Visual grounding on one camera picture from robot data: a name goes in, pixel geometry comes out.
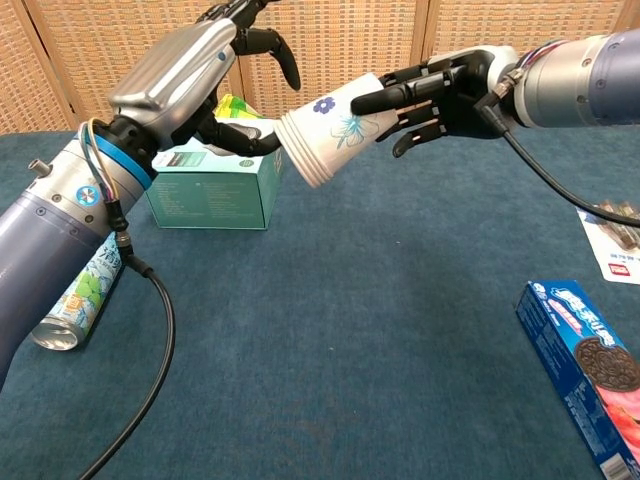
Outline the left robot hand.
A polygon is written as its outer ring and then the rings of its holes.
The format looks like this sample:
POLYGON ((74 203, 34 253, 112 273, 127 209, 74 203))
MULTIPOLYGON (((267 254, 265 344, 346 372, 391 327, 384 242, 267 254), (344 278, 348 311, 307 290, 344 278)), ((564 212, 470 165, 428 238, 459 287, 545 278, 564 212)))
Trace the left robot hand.
POLYGON ((195 23, 153 45, 109 94, 114 112, 107 136, 137 157, 185 144, 198 135, 232 154, 253 157, 275 151, 273 134, 250 138, 214 117, 217 89, 239 56, 268 53, 293 90, 301 81, 294 55, 273 29, 253 23, 264 1, 226 1, 195 23))

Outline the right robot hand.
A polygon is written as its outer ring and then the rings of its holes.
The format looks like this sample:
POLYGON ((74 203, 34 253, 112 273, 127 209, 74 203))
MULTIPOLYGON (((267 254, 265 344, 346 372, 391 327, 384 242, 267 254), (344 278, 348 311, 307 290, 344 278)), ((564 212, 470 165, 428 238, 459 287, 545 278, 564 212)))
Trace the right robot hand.
POLYGON ((481 45, 432 56, 378 78, 382 89, 351 101, 351 112, 366 116, 393 111, 398 119, 376 140, 404 131, 392 153, 442 136, 494 139, 496 133, 481 119, 475 104, 498 84, 518 61, 511 46, 481 45))

